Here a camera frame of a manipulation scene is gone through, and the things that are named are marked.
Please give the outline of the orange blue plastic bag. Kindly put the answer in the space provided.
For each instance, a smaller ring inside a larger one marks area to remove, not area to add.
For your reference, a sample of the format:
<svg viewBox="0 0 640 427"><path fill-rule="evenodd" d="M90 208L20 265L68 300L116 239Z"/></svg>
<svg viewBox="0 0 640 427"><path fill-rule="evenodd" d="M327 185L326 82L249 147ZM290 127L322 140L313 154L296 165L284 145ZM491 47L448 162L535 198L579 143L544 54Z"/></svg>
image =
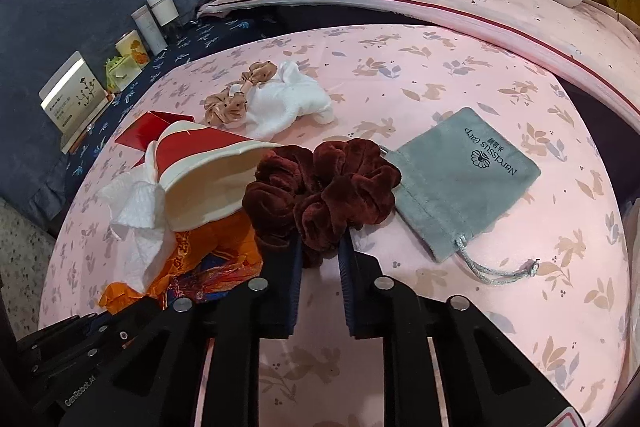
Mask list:
<svg viewBox="0 0 640 427"><path fill-rule="evenodd" d="M176 247L146 291L124 282L108 284L98 306L115 314L151 297L162 307L174 297L203 301L208 294L230 291L262 269L253 225L244 210L222 220L176 234Z"/></svg>

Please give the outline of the dark red velvet scrunchie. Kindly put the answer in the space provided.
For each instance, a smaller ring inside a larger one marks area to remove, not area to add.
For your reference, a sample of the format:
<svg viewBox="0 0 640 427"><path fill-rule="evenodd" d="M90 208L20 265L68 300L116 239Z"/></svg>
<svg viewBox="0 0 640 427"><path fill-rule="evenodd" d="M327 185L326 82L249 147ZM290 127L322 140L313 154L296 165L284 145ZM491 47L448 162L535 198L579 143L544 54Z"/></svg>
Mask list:
<svg viewBox="0 0 640 427"><path fill-rule="evenodd" d="M370 140L328 141L265 153L247 185L243 208L264 259L302 246L314 268L337 250L349 229L378 225L395 208L400 170Z"/></svg>

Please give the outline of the red white paper cup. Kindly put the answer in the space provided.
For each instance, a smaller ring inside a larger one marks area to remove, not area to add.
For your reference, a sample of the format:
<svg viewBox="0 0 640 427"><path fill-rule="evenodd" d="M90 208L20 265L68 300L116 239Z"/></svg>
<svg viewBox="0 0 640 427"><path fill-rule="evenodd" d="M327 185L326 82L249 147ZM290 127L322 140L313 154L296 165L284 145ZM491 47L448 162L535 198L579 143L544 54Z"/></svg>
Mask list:
<svg viewBox="0 0 640 427"><path fill-rule="evenodd" d="M154 143L153 158L171 231L191 231L238 211L257 165L276 146L192 121L170 124Z"/></svg>

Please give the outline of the white paper towel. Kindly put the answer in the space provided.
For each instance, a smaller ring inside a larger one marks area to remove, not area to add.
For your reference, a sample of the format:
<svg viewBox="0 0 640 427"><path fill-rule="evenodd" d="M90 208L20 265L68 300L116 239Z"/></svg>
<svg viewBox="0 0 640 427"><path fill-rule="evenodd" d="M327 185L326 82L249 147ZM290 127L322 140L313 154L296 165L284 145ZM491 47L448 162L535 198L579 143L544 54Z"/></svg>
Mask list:
<svg viewBox="0 0 640 427"><path fill-rule="evenodd" d="M157 145L152 141L140 165L99 191L99 199L110 210L111 231L126 243L119 255L117 280L141 294L160 275L176 246L166 219L165 190L158 181Z"/></svg>

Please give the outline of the white bunny cloth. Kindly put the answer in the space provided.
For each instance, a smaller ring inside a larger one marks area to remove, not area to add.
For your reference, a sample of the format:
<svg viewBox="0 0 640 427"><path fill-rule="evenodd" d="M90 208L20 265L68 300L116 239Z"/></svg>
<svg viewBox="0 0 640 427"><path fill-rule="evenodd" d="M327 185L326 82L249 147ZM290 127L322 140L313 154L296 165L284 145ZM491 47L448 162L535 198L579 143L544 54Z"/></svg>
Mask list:
<svg viewBox="0 0 640 427"><path fill-rule="evenodd" d="M320 84L303 74L295 62L285 61L266 81L242 80L230 94L243 92L246 111L238 122L226 124L255 140L269 141L304 116L317 124L334 121L332 101Z"/></svg>

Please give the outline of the beige satin scrunchie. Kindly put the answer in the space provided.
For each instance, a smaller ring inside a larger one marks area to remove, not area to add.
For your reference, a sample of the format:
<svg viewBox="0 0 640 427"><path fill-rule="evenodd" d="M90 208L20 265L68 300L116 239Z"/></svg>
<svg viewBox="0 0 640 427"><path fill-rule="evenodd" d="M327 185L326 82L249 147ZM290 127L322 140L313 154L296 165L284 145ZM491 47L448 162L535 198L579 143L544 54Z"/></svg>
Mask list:
<svg viewBox="0 0 640 427"><path fill-rule="evenodd" d="M203 101L202 124L227 130L243 126L250 91L269 81L277 70L277 65L270 61L250 64L239 80L228 83L224 90Z"/></svg>

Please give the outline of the red folded envelope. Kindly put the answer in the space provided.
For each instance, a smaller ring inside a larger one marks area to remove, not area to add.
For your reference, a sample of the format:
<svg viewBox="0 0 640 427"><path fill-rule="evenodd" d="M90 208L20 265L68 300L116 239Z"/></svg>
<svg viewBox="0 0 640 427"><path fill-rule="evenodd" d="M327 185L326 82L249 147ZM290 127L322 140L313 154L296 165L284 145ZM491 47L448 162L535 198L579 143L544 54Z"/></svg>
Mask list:
<svg viewBox="0 0 640 427"><path fill-rule="evenodd" d="M194 118L189 115L157 112L157 110L145 112L130 124L115 142L134 150L141 150L145 154L149 145L157 141L157 152L160 153L160 156L153 153L152 159L155 160L158 172L163 173L175 161L190 155L190 133L178 131L168 135L166 139L160 139L160 135L168 127L180 121L193 124Z"/></svg>

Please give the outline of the white floral card stand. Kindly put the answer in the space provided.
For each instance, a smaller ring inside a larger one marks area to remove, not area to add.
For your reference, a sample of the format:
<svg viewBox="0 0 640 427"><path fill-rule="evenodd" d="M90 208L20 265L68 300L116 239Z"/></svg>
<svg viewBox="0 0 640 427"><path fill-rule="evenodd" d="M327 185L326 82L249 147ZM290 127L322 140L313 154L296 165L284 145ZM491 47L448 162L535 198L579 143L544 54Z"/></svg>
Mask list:
<svg viewBox="0 0 640 427"><path fill-rule="evenodd" d="M101 110L108 93L75 51L39 91L40 107L62 133L61 152L67 154Z"/></svg>

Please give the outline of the green white small box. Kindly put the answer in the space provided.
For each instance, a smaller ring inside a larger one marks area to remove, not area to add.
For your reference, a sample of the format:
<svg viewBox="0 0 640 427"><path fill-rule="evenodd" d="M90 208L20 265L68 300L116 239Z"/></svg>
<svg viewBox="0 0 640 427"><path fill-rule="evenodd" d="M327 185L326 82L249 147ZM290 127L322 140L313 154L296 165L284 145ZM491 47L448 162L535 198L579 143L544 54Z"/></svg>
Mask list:
<svg viewBox="0 0 640 427"><path fill-rule="evenodd" d="M114 56L105 62L106 89L111 93L124 91L142 68L131 55Z"/></svg>

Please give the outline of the navy floral cloth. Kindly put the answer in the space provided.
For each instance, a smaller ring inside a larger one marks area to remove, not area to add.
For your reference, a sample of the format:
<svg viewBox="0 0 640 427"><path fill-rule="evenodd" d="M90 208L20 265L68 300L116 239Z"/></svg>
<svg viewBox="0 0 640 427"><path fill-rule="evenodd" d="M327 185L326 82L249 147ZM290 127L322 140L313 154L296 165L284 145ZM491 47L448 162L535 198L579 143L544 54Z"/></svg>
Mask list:
<svg viewBox="0 0 640 427"><path fill-rule="evenodd" d="M203 17L186 24L176 42L170 44L146 65L130 85L116 94L114 101L91 125L77 150L68 156L65 173L65 199L70 204L102 148L116 127L154 83L171 69L215 52L256 41L264 35L251 18Z"/></svg>

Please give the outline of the yellow orange small box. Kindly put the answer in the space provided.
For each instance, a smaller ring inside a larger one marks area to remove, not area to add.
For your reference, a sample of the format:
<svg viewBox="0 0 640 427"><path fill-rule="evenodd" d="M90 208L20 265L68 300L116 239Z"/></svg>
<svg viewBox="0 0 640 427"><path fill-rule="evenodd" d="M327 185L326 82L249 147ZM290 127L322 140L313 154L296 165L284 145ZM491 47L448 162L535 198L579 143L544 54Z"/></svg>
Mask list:
<svg viewBox="0 0 640 427"><path fill-rule="evenodd" d="M122 57L132 57L141 68L145 68L150 62L149 54L136 30L122 35L115 43L115 48Z"/></svg>

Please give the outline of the white cosmetic jar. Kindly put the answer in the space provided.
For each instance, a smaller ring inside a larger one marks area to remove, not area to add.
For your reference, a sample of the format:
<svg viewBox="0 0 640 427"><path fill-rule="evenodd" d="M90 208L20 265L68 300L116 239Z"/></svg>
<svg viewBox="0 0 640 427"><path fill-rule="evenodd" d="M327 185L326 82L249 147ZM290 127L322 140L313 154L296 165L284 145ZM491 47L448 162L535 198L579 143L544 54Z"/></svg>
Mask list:
<svg viewBox="0 0 640 427"><path fill-rule="evenodd" d="M179 18L179 12L174 0L146 0L157 23L164 27Z"/></svg>

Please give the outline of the pale pink dotted cushion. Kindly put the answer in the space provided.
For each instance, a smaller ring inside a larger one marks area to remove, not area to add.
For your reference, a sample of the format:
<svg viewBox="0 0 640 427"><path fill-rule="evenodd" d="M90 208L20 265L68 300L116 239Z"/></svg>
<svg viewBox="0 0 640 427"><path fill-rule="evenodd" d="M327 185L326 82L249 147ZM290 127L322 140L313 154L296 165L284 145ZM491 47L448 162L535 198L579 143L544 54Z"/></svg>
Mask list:
<svg viewBox="0 0 640 427"><path fill-rule="evenodd" d="M394 12L501 46L640 124L639 27L590 0L574 8L553 0L214 0L198 12L322 4Z"/></svg>

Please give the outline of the grey drawstring pouch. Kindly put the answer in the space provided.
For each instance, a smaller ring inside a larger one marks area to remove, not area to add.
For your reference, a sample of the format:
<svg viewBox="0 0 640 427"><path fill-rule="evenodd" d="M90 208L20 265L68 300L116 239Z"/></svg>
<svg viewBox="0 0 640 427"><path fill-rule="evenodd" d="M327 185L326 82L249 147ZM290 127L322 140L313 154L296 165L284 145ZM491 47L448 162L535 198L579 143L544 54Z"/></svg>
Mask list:
<svg viewBox="0 0 640 427"><path fill-rule="evenodd" d="M482 265L468 245L508 212L540 169L472 108L465 107L385 159L401 174L396 210L435 262L459 257L477 280L506 285L534 277L540 261L515 271Z"/></svg>

